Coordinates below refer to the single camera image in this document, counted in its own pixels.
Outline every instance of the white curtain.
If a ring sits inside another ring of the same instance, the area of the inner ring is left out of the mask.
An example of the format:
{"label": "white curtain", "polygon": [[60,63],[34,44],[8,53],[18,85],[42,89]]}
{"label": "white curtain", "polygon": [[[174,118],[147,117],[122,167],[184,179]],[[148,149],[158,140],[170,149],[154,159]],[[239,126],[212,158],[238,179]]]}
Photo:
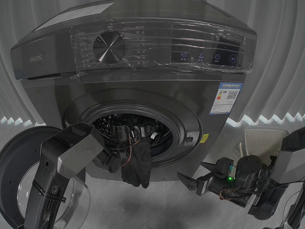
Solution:
{"label": "white curtain", "polygon": [[[20,82],[10,48],[61,11],[100,0],[0,0],[0,120],[42,124]],[[305,114],[305,0],[207,0],[253,28],[258,35],[253,70],[246,77],[230,119],[253,122]]]}

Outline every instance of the black cloth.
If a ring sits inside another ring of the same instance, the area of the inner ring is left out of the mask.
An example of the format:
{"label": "black cloth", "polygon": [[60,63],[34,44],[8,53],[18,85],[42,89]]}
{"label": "black cloth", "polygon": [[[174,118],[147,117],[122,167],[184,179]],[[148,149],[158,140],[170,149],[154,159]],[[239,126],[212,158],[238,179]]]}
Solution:
{"label": "black cloth", "polygon": [[135,187],[142,184],[143,188],[147,188],[152,162],[150,138],[141,139],[139,143],[132,146],[132,157],[129,163],[122,167],[123,181]]}

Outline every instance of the qr code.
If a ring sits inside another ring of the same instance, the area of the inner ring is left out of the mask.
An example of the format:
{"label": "qr code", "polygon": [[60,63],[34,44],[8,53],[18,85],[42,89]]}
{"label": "qr code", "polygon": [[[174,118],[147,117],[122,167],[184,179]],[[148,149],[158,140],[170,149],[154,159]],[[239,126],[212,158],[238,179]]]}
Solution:
{"label": "qr code", "polygon": [[229,91],[227,99],[235,99],[239,91]]}

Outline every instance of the washing machine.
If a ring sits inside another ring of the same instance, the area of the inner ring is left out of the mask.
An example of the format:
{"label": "washing machine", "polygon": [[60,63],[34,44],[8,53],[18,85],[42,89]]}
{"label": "washing machine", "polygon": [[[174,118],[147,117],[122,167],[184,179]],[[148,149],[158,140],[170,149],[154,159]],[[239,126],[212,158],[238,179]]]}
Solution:
{"label": "washing machine", "polygon": [[[169,181],[177,171],[191,177],[212,148],[256,40],[204,1],[109,0],[51,18],[13,46],[11,60],[47,126],[85,122],[107,140],[109,120],[128,119],[151,138],[150,181]],[[93,162],[86,172],[122,179]]]}

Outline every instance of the energy label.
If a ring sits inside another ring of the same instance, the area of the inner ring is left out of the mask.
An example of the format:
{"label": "energy label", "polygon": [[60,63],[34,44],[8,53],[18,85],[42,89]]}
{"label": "energy label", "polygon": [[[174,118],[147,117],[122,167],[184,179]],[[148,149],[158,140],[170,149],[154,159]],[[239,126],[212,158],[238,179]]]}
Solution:
{"label": "energy label", "polygon": [[221,82],[210,115],[229,114],[242,88],[242,83]]}

